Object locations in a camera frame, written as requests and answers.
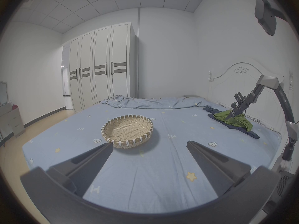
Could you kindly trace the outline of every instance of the folded clothes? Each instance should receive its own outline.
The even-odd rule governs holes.
[[[217,110],[217,109],[213,109],[213,108],[211,108],[211,107],[209,107],[209,106],[206,106],[206,107],[204,107],[203,109],[204,109],[205,111],[208,111],[208,112],[211,113],[211,114],[208,114],[208,116],[209,116],[210,118],[212,118],[212,119],[214,119],[214,120],[216,120],[216,121],[222,123],[223,125],[225,125],[225,126],[228,127],[229,129],[237,129],[237,130],[241,131],[242,133],[245,133],[245,134],[247,134],[247,135],[249,135],[249,136],[251,136],[251,137],[253,137],[253,138],[257,139],[257,140],[260,138],[260,137],[259,137],[255,132],[253,132],[253,131],[249,131],[249,132],[248,132],[246,128],[238,127],[238,126],[233,126],[233,125],[229,125],[229,124],[227,124],[227,123],[225,123],[225,122],[223,122],[223,121],[221,121],[221,120],[216,119],[216,118],[214,117],[214,114],[216,114],[216,113],[220,113],[219,110]]]
[[[251,131],[252,124],[248,121],[248,119],[245,118],[244,114],[239,114],[238,116],[235,116],[233,118],[226,119],[229,113],[230,110],[226,110],[223,112],[215,113],[214,117],[220,121],[227,123],[228,125],[246,128],[247,132]]]

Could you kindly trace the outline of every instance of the dark gray baseboard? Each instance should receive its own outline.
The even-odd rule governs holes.
[[[43,115],[43,116],[41,116],[41,117],[38,117],[38,118],[36,118],[36,119],[34,119],[34,120],[28,122],[27,124],[24,124],[24,128],[26,128],[26,127],[28,127],[29,125],[32,125],[32,124],[34,124],[34,123],[36,123],[36,122],[38,122],[38,121],[44,119],[44,118],[46,118],[46,117],[48,117],[48,116],[50,116],[50,115],[52,115],[52,114],[55,114],[55,113],[57,113],[57,112],[59,112],[59,111],[61,111],[61,110],[66,110],[66,107],[62,107],[62,108],[60,108],[60,109],[58,109],[58,110],[54,110],[54,111],[52,111],[52,112],[50,112],[50,113],[48,113],[48,114],[45,114],[45,115]],[[7,140],[9,140],[12,136],[14,136],[13,132],[10,133],[8,136],[6,136],[3,140],[1,140],[1,142],[0,142],[0,147],[1,147],[3,144],[5,144],[5,142],[6,142]]]

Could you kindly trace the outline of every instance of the blue bed sheet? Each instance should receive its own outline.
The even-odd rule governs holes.
[[[115,106],[125,100],[117,99],[111,100]],[[132,107],[139,106],[140,99],[131,99],[121,105],[123,108],[96,104],[26,143],[23,152],[28,166],[47,170],[103,144],[101,127],[107,120],[127,114],[152,118],[154,131],[144,144],[131,149],[114,149],[83,196],[98,205],[135,213],[164,213],[192,208],[217,198],[186,148],[188,140],[245,162],[252,170],[270,165],[281,141],[278,133],[252,122],[252,131],[260,136],[256,140],[212,120],[202,109],[206,105],[221,111],[226,108],[202,98],[181,98],[177,103],[174,99],[169,102],[142,100],[142,106],[145,102],[146,107],[137,109]]]

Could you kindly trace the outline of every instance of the basket rim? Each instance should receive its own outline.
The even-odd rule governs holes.
[[[146,120],[147,122],[149,122],[150,125],[151,125],[150,130],[149,130],[147,133],[145,133],[144,135],[142,135],[141,137],[136,138],[136,139],[132,139],[132,140],[113,140],[113,139],[111,139],[111,138],[109,138],[109,137],[107,137],[107,136],[105,135],[104,131],[105,131],[105,128],[109,125],[109,123],[112,123],[112,122],[114,122],[115,120],[118,120],[118,119],[121,120],[121,119],[130,118],[130,117],[132,117],[132,118],[141,118],[141,119],[145,119],[145,120]],[[102,136],[104,137],[104,139],[105,139],[108,143],[111,142],[111,143],[113,143],[114,145],[119,145],[119,146],[126,145],[126,146],[128,146],[128,145],[135,145],[135,144],[141,142],[141,141],[144,140],[144,139],[148,139],[148,137],[150,137],[151,134],[152,134],[152,132],[153,132],[153,128],[154,128],[154,124],[153,124],[153,122],[152,122],[149,118],[147,118],[147,117],[145,117],[145,116],[143,116],[143,115],[130,114],[130,115],[122,115],[122,116],[118,116],[118,117],[116,117],[116,118],[113,118],[113,119],[107,121],[107,122],[105,123],[105,125],[104,125],[104,126],[102,127],[102,129],[101,129],[101,133],[102,133]]]

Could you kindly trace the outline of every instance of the ventilation grille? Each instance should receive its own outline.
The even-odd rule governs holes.
[[[283,176],[283,177],[280,179],[279,184],[278,184],[278,186],[277,186],[277,188],[276,188],[277,195],[282,196],[282,193],[283,193],[283,190],[284,190],[284,188],[285,188],[285,186],[286,186],[286,183],[287,183],[287,181],[288,181],[290,178],[291,178],[291,177],[285,175],[285,176]]]

